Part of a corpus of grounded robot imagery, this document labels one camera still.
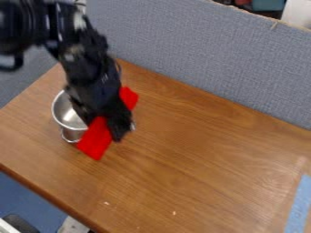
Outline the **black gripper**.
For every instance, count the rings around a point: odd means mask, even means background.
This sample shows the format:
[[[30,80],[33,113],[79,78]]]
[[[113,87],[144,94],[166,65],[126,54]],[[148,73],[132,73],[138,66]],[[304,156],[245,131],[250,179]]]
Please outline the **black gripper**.
[[[133,130],[132,113],[118,97],[120,74],[114,60],[62,59],[65,93],[77,116],[88,126],[96,116],[105,117],[112,140],[120,142]]]

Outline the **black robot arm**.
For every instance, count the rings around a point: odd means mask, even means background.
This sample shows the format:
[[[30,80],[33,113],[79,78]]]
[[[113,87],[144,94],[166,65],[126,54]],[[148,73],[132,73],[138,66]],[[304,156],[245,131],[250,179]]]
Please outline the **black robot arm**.
[[[65,73],[65,94],[85,124],[106,120],[112,140],[132,129],[132,114],[121,100],[121,67],[108,53],[106,37],[89,22],[85,6],[66,0],[0,0],[0,56],[11,63],[0,71],[14,72],[23,52],[45,48]]]

